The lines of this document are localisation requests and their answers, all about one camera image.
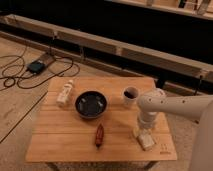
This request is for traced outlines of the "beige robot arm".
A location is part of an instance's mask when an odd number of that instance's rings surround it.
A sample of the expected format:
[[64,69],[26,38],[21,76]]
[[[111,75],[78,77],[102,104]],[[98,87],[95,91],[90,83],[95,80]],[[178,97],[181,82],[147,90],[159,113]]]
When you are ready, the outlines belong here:
[[159,112],[199,119],[189,171],[213,171],[213,95],[168,97],[160,88],[137,98],[138,126],[152,128]]

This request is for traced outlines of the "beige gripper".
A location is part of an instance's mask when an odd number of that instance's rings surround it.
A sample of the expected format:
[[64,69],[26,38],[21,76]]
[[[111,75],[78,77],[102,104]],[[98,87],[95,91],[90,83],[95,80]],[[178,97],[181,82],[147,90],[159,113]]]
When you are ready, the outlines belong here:
[[152,136],[150,130],[156,124],[155,115],[138,115],[137,123],[133,129],[133,135],[136,139],[140,138],[142,140],[151,140]]

